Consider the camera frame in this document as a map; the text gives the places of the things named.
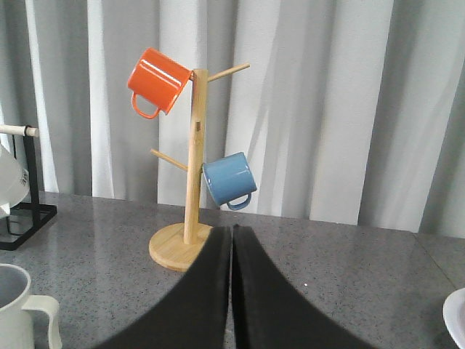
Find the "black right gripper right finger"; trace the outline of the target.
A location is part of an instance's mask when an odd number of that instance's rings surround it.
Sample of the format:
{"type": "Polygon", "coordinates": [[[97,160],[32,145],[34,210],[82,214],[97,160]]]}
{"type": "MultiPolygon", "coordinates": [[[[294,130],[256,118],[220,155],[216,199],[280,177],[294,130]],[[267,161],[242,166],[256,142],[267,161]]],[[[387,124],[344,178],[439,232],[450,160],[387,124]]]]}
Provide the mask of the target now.
{"type": "Polygon", "coordinates": [[[254,231],[232,232],[232,314],[237,348],[369,348],[308,302],[277,269],[254,231]]]}

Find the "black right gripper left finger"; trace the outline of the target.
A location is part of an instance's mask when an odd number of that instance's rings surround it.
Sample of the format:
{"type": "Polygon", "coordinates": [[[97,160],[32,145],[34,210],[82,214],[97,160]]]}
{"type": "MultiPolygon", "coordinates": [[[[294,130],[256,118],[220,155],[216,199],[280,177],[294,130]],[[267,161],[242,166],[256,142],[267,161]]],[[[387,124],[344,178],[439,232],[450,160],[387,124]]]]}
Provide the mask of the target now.
{"type": "Polygon", "coordinates": [[[222,348],[227,321],[229,227],[211,229],[201,252],[161,301],[98,348],[222,348]]]}

